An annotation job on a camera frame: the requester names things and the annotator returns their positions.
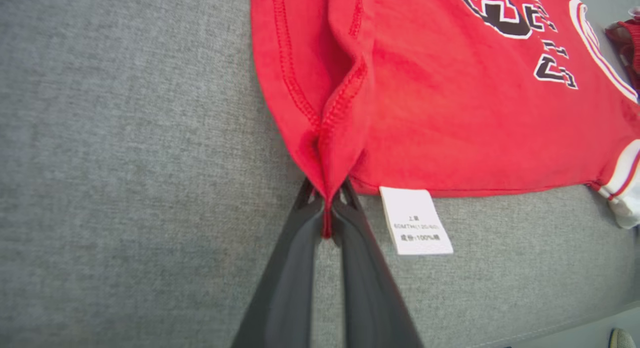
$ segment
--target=gray sofa cushion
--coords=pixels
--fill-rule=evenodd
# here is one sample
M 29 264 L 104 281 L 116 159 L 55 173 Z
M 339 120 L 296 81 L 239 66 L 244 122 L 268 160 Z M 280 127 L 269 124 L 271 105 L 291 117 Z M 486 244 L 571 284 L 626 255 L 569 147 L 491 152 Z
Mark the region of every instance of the gray sofa cushion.
M 249 0 L 0 0 L 0 346 L 231 344 L 304 178 Z M 430 347 L 498 347 L 633 301 L 633 232 L 583 186 L 438 199 L 451 256 L 375 237 Z M 339 250 L 313 343 L 340 346 Z

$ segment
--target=shoe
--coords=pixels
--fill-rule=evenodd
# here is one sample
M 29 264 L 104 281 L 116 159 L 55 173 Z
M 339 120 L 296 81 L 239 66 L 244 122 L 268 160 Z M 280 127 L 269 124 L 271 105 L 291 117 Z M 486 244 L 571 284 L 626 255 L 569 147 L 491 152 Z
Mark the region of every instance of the shoe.
M 611 332 L 611 339 L 608 341 L 608 348 L 636 348 L 631 334 L 622 329 L 615 328 Z

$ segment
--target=care label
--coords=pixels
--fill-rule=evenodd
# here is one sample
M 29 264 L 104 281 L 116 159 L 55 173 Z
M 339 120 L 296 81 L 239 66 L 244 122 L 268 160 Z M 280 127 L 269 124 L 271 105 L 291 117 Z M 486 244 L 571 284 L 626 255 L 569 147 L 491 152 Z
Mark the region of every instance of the care label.
M 424 189 L 380 187 L 389 234 L 399 255 L 448 255 L 453 246 Z

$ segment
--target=red garment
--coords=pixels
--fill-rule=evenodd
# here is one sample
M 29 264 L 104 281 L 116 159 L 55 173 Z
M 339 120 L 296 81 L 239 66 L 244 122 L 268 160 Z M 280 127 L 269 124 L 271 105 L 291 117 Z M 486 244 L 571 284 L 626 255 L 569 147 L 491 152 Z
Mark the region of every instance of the red garment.
M 579 0 L 252 0 L 254 59 L 286 146 L 324 197 L 348 174 L 370 194 L 589 184 L 615 198 L 637 166 L 617 170 L 640 111 L 585 10 Z M 615 170 L 623 182 L 608 186 Z

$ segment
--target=red jersey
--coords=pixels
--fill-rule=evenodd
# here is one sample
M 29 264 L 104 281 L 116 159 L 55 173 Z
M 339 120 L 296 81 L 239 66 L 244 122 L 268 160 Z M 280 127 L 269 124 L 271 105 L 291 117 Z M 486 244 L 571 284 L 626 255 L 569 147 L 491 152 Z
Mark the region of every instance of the red jersey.
M 630 227 L 638 97 L 585 12 L 579 0 L 252 0 L 254 59 L 325 197 L 347 175 L 361 193 L 435 197 L 588 184 Z

